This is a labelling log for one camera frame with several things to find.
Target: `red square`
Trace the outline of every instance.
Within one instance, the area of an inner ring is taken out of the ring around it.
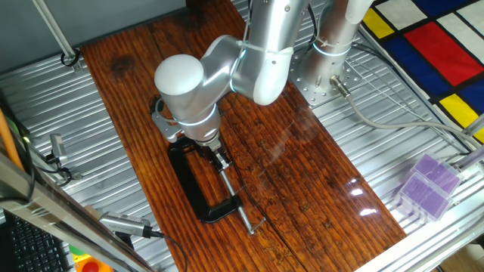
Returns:
[[[405,37],[453,86],[484,70],[434,22],[406,33]]]

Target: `purple box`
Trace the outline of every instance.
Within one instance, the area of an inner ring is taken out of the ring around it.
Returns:
[[[460,182],[457,170],[424,154],[405,176],[396,201],[422,219],[438,221],[451,206],[451,194]]]
[[[411,204],[406,205],[407,209],[432,221],[438,221],[452,204],[452,198],[446,192],[419,173],[408,178],[399,196]]]
[[[428,154],[424,154],[410,172],[419,172],[449,195],[454,193],[461,182],[457,170],[446,162],[438,162]]]

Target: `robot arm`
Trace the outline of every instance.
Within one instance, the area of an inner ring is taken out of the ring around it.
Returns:
[[[178,121],[178,129],[199,144],[217,138],[220,115],[216,102],[230,91],[260,105],[272,103],[286,84],[308,3],[252,0],[247,42],[221,36],[200,60],[188,55],[164,60],[155,73],[155,84]],[[176,141],[173,134],[165,136]]]
[[[372,1],[333,0],[324,9],[318,40],[302,63],[303,80],[321,85],[324,91],[329,78],[339,75]],[[286,85],[293,45],[308,4],[309,0],[252,0],[246,41],[247,28],[244,41],[218,37],[200,60],[183,54],[164,60],[155,73],[155,84],[177,123],[167,126],[154,113],[153,120],[165,137],[174,142],[176,132],[182,131],[198,144],[210,146],[220,126],[216,103],[230,91],[259,105],[274,102]]]

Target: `wooden board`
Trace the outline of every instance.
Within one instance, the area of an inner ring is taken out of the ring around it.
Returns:
[[[244,22],[218,0],[82,48],[96,85],[163,232],[187,251],[192,271],[353,271],[405,237],[372,189],[288,84],[260,107],[231,94],[219,106],[221,134],[234,161],[228,176],[250,221],[239,215],[200,223],[152,123],[154,72],[174,54],[202,57],[220,35],[241,38]],[[213,167],[190,155],[210,203],[228,196]],[[178,269],[181,253],[169,244]]]

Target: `silver tool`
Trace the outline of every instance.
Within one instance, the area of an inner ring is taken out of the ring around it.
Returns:
[[[112,231],[126,233],[135,236],[147,236],[146,231],[151,231],[150,222],[144,218],[136,218],[129,215],[121,215],[115,212],[104,213],[99,221]]]

